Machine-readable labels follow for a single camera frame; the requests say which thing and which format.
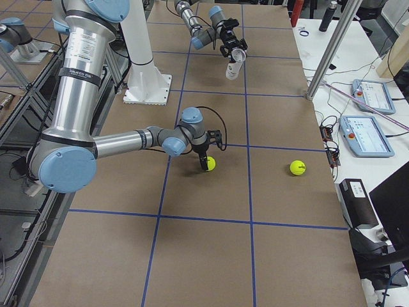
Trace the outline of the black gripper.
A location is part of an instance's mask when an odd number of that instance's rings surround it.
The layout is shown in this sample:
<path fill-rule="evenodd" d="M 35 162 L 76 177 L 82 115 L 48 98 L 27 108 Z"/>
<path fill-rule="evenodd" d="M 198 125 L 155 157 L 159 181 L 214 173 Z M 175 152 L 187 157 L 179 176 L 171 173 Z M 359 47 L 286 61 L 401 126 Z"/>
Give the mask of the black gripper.
<path fill-rule="evenodd" d="M 231 51 L 233 51 L 234 49 L 240 49 L 242 58 L 247 57 L 247 42 L 244 38 L 238 40 L 233 30 L 221 29 L 220 39 L 222 41 L 220 52 L 225 58 L 230 57 Z"/>
<path fill-rule="evenodd" d="M 202 170 L 208 170 L 208 157 L 207 157 L 207 150 L 209 148 L 209 144 L 207 142 L 199 144 L 199 145 L 192 145 L 193 151 L 198 154 L 199 161 Z"/>

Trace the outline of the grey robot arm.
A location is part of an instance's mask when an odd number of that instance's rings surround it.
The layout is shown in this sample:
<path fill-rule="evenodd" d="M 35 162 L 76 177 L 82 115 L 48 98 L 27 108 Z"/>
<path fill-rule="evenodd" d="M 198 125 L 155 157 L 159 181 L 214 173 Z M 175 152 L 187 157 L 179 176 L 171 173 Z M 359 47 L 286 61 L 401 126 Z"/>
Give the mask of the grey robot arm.
<path fill-rule="evenodd" d="M 191 6 L 197 1 L 174 1 L 174 8 L 178 16 L 184 21 L 190 35 L 191 42 L 195 49 L 202 49 L 212 43 L 216 44 L 220 40 L 220 52 L 225 58 L 229 58 L 231 63 L 243 63 L 246 60 L 248 48 L 244 38 L 238 39 L 234 28 L 238 27 L 239 21 L 227 18 L 220 6 L 214 6 L 209 11 L 209 18 L 212 22 L 206 28 L 200 24 L 200 18 L 194 15 Z"/>
<path fill-rule="evenodd" d="M 28 162 L 34 178 L 50 190 L 73 193 L 92 181 L 97 159 L 153 146 L 172 157 L 191 146 L 207 169 L 210 134 L 195 107 L 185 109 L 173 129 L 152 126 L 99 137 L 90 133 L 105 54 L 117 29 L 123 32 L 131 64 L 125 101 L 167 102 L 171 76 L 161 74 L 153 62 L 142 2 L 54 1 L 54 15 L 70 35 L 52 124 Z"/>

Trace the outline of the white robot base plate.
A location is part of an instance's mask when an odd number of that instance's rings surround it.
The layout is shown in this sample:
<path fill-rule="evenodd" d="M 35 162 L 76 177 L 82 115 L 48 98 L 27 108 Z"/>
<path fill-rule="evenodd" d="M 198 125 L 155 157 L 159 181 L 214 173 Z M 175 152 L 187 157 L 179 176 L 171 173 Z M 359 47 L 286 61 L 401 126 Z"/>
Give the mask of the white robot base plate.
<path fill-rule="evenodd" d="M 165 106 L 168 101 L 172 75 L 161 74 L 157 67 L 153 72 L 131 72 L 123 101 L 126 104 Z"/>

